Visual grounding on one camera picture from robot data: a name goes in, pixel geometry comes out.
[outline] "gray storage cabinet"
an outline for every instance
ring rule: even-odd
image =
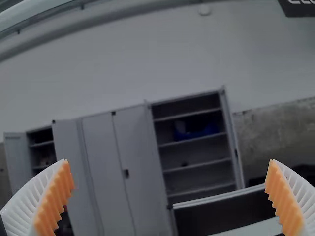
[[[77,187],[67,205],[76,236],[172,235],[148,111],[142,104],[53,124],[57,159],[69,160]]]
[[[178,140],[185,122],[217,130]],[[69,160],[75,236],[176,235],[173,204],[244,188],[224,88],[5,133],[4,144],[13,193]]]

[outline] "white wall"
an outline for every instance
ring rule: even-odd
[[[0,133],[227,85],[232,111],[315,93],[315,18],[276,0],[170,9],[93,27],[0,64]]]

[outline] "wall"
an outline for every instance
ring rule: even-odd
[[[315,19],[288,19],[276,0],[210,6],[208,17],[196,5],[155,12],[3,61],[0,133],[222,84],[234,112],[314,94]]]
[[[269,159],[291,168],[305,164],[313,169],[315,97],[243,111],[233,117],[246,180],[264,177]]]

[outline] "open cabinet door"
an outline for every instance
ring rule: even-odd
[[[53,124],[57,160],[67,159],[75,189],[67,204],[75,236],[103,236],[100,218],[95,213],[93,188],[84,158],[82,135],[76,120],[61,120]]]
[[[162,169],[154,154],[147,109],[143,104],[113,114],[120,160],[136,235],[171,236]]]
[[[4,148],[12,194],[32,178],[26,133],[5,133]]]
[[[236,185],[237,185],[237,189],[242,189],[242,188],[245,188],[242,162],[239,156],[232,115],[229,108],[226,88],[224,86],[220,89],[219,94],[220,94],[220,103],[222,105],[222,111],[223,111],[223,116],[224,116],[224,121],[225,121],[225,128],[228,135],[229,148],[230,148],[231,156],[232,156],[233,171],[235,175]]]

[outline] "shelving unit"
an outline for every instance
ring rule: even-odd
[[[219,91],[151,105],[169,203],[237,188],[224,108]]]
[[[27,147],[31,159],[32,175],[35,176],[57,161],[52,126],[45,126],[26,132]],[[56,236],[73,236],[68,213],[58,222]]]
[[[26,132],[33,175],[35,176],[57,161],[51,126]]]

